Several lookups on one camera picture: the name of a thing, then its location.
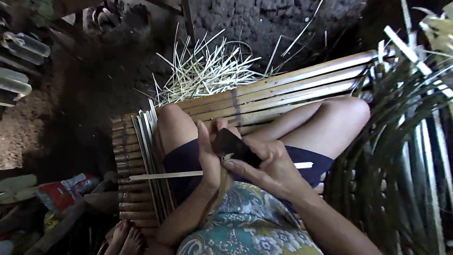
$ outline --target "cloth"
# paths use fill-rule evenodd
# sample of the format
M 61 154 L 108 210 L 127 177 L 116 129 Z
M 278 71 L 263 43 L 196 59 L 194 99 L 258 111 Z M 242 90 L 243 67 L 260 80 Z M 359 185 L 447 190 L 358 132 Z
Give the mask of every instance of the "cloth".
M 321 250 L 275 197 L 235 181 L 211 224 L 188 235 L 178 255 L 319 255 Z
M 334 160 L 324 155 L 307 151 L 301 148 L 285 146 L 289 157 L 294 163 L 312 162 L 311 168 L 299 169 L 300 175 L 311 185 L 316 187 L 321 175 L 327 172 L 332 166 Z M 164 168 L 166 173 L 201 171 L 201 165 L 198 161 L 198 143 L 197 139 L 179 146 L 171 151 L 164 158 Z M 235 181 L 241 181 L 252 184 L 251 181 L 239 175 L 234 175 Z M 169 178 L 170 189 L 175 197 L 176 203 L 181 204 L 193 192 L 201 181 L 201 176 Z M 290 211 L 291 204 L 288 201 L 282 201 Z

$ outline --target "dirt ground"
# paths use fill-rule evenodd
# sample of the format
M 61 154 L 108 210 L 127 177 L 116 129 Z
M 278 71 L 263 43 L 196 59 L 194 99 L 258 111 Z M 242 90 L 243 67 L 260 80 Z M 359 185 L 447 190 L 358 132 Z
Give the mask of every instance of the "dirt ground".
M 255 66 L 258 71 L 266 68 L 280 35 L 294 39 L 318 5 L 319 0 L 190 0 L 196 38 L 205 33 L 210 38 L 225 29 L 228 40 L 246 42 L 254 56 L 263 58 Z M 164 83 L 171 70 L 155 53 L 171 56 L 177 21 L 178 35 L 186 36 L 181 17 L 141 0 L 126 1 L 124 6 L 120 31 L 89 36 L 73 55 L 53 46 L 51 79 L 3 114 L 0 169 L 21 168 L 17 171 L 35 173 L 41 183 L 115 170 L 109 118 L 148 109 L 147 97 L 133 88 L 152 93 L 147 91 L 153 85 L 152 73 Z M 286 70 L 317 64 L 328 53 L 332 58 L 361 51 L 357 26 L 365 7 L 364 0 L 324 0 L 299 39 L 303 44 L 314 33 L 312 41 Z M 276 55 L 290 43 L 283 39 Z

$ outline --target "foot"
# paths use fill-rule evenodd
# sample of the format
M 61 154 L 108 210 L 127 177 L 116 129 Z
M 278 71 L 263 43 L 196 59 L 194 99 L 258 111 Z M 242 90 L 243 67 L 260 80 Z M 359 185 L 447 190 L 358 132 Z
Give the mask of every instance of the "foot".
M 129 232 L 129 222 L 122 220 L 116 224 L 115 232 L 113 232 L 112 241 L 105 251 L 104 255 L 118 255 L 126 240 L 127 233 Z
M 140 229 L 131 227 L 120 255 L 139 255 L 143 253 L 144 240 Z

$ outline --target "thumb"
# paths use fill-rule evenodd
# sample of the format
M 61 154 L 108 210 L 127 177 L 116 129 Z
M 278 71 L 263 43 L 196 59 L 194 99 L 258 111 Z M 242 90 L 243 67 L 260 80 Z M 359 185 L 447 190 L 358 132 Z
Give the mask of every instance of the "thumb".
M 223 167 L 235 174 L 245 177 L 258 184 L 266 175 L 265 172 L 260 171 L 242 160 L 227 159 L 223 162 Z

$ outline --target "hand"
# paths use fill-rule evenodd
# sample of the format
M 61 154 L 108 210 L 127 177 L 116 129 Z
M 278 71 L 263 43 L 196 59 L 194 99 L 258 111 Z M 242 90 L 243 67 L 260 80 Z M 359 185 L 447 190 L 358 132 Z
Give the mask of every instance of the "hand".
M 242 139 L 263 162 L 258 169 L 235 159 L 225 160 L 223 166 L 239 174 L 272 195 L 289 201 L 300 193 L 314 193 L 311 186 L 300 175 L 294 163 L 279 141 L 261 142 L 252 138 Z
M 201 168 L 203 169 L 203 177 L 201 185 L 206 187 L 209 191 L 216 192 L 220 186 L 220 171 L 222 165 L 220 164 L 220 158 L 212 151 L 211 141 L 213 141 L 218 132 L 222 128 L 227 127 L 227 122 L 222 119 L 215 120 L 214 125 L 211 125 L 211 130 L 208 131 L 205 124 L 201 121 L 196 122 L 198 128 L 198 148 L 199 155 L 198 160 L 200 161 Z M 227 190 L 232 187 L 233 177 L 230 173 L 226 175 Z

